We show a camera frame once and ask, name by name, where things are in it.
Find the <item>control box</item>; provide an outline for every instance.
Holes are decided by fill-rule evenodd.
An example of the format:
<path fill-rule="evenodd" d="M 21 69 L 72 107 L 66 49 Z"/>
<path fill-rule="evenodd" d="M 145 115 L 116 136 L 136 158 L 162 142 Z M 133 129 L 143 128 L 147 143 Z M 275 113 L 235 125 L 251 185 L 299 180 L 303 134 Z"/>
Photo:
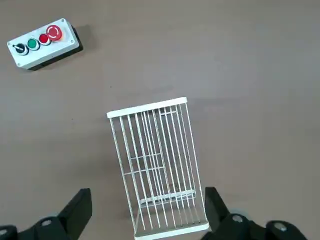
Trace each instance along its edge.
<path fill-rule="evenodd" d="M 19 68 L 37 70 L 83 49 L 78 34 L 64 18 L 8 41 Z"/>

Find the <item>green button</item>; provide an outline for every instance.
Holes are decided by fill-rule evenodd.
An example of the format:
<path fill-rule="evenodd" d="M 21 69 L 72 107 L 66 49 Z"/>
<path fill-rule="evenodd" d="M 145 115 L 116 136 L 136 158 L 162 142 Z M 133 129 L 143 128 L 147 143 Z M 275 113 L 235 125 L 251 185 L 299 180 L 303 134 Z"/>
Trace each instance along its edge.
<path fill-rule="evenodd" d="M 36 46 L 37 46 L 37 40 L 35 40 L 35 39 L 33 39 L 33 38 L 30 38 L 30 39 L 28 40 L 27 45 L 28 45 L 28 47 L 29 47 L 30 49 L 35 49 Z"/>

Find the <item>metal wire basket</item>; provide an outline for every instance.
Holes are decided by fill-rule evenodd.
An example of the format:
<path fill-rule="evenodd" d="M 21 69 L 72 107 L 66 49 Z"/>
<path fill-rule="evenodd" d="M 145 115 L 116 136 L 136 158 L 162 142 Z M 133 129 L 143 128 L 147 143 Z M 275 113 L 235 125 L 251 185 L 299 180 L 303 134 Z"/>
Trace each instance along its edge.
<path fill-rule="evenodd" d="M 187 98 L 110 111 L 107 117 L 134 238 L 208 229 Z"/>

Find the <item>button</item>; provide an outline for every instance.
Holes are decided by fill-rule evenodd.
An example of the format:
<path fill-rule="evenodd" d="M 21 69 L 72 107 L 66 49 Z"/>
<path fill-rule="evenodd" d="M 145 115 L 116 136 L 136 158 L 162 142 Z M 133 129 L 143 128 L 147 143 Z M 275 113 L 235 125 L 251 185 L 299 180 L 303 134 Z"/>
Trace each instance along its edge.
<path fill-rule="evenodd" d="M 22 43 L 18 43 L 17 45 L 12 45 L 12 47 L 15 48 L 15 51 L 19 54 L 19 55 L 27 55 L 29 53 L 29 48 L 22 44 Z"/>
<path fill-rule="evenodd" d="M 62 31 L 57 25 L 50 25 L 46 29 L 46 35 L 51 41 L 58 41 L 62 37 Z"/>
<path fill-rule="evenodd" d="M 34 38 L 30 38 L 27 42 L 27 46 L 30 50 L 36 51 L 40 48 L 40 44 L 39 42 L 34 39 Z"/>
<path fill-rule="evenodd" d="M 49 44 L 51 43 L 51 40 L 48 38 L 47 34 L 42 33 L 42 34 L 40 34 L 40 36 L 39 36 L 39 42 L 40 42 L 42 45 L 49 45 Z"/>

